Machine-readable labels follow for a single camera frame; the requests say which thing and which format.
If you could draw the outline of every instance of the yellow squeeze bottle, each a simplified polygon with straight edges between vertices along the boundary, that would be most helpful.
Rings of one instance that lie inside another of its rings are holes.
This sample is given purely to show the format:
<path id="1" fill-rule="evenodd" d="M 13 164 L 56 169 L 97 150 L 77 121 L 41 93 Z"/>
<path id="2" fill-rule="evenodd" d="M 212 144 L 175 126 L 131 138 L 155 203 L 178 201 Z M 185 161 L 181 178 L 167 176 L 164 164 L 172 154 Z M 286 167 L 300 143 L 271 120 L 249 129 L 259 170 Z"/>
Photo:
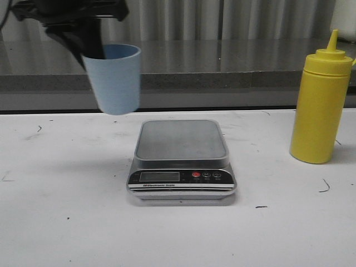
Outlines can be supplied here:
<path id="1" fill-rule="evenodd" d="M 335 29 L 326 49 L 306 57 L 300 81 L 290 154 L 308 163 L 325 163 L 334 150 L 353 65 L 337 38 Z"/>

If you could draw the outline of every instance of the plastic cup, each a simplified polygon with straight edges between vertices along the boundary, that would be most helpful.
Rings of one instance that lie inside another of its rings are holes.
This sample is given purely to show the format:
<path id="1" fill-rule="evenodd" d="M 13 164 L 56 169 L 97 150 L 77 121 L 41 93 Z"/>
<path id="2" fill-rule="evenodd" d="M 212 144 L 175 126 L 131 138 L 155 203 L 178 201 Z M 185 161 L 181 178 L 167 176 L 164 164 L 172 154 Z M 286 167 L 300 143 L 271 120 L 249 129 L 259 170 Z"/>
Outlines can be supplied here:
<path id="1" fill-rule="evenodd" d="M 100 110 L 122 115 L 140 106 L 141 49 L 129 44 L 104 46 L 106 59 L 82 56 Z"/>

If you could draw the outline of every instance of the lcd display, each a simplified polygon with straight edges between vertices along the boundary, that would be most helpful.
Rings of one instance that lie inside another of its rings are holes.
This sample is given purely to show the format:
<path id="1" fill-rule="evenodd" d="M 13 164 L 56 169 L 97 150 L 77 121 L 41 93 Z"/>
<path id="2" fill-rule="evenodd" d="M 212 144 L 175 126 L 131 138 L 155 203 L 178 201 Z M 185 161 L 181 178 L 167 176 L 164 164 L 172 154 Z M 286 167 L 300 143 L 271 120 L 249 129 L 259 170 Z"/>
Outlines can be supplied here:
<path id="1" fill-rule="evenodd" d="M 142 172 L 140 182 L 179 182 L 179 172 Z"/>

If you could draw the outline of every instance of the white table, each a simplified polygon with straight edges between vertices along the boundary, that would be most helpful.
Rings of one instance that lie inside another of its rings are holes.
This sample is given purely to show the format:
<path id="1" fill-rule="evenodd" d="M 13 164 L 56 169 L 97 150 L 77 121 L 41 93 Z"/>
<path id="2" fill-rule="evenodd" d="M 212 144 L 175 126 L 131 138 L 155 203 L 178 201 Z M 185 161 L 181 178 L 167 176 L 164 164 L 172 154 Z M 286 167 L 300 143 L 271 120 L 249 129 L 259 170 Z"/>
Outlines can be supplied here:
<path id="1" fill-rule="evenodd" d="M 225 136 L 236 197 L 132 199 L 142 122 L 205 118 Z M 344 111 L 333 159 L 311 165 L 288 152 L 293 110 L 2 115 L 0 266 L 355 266 L 355 118 Z"/>

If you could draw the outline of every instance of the digital kitchen scale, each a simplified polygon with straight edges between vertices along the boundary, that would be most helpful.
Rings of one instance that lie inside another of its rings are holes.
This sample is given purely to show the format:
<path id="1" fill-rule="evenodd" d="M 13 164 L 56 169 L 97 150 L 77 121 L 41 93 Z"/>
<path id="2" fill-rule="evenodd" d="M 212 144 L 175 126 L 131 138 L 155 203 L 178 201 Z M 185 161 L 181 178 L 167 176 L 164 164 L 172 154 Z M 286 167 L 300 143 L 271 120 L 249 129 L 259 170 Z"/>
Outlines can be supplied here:
<path id="1" fill-rule="evenodd" d="M 215 121 L 147 121 L 133 159 L 127 189 L 141 199 L 222 199 L 236 191 Z"/>

